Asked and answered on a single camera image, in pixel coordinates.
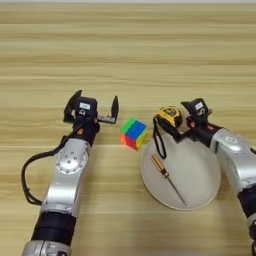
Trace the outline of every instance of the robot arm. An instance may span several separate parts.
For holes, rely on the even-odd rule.
[[[256,256],[256,154],[249,142],[225,128],[208,122],[211,110],[202,98],[182,102],[188,110],[186,118],[189,130],[179,133],[177,127],[166,126],[158,117],[158,124],[178,143],[188,137],[199,141],[216,154],[218,162],[226,171],[228,179],[237,194],[248,219],[250,236],[254,240],[252,254]]]
[[[23,168],[25,196],[30,203],[41,204],[41,210],[31,241],[26,244],[22,256],[71,255],[70,246],[79,214],[90,149],[100,130],[99,122],[114,124],[118,111],[117,97],[113,101],[112,115],[107,117],[98,116],[97,101],[81,97],[81,91],[70,99],[64,111],[64,122],[73,123],[73,132],[63,138],[64,143],[60,144],[63,147],[57,147],[59,152],[56,156],[55,175],[42,203],[26,187]]]

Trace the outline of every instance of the wooden table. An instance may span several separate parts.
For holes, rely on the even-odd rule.
[[[21,255],[39,208],[25,202],[20,169],[57,145],[71,126],[63,109],[78,89],[108,114],[85,181],[74,256],[250,255],[246,219],[223,175],[217,198],[192,212],[170,210],[147,192],[142,153],[122,146],[130,117],[146,122],[164,105],[204,97],[212,122],[256,145],[256,6],[0,5],[0,245]],[[43,197],[53,159],[29,169]]]

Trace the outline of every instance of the tape measure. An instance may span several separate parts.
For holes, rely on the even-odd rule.
[[[173,106],[161,108],[157,113],[157,118],[161,118],[175,128],[178,128],[182,123],[181,112]]]

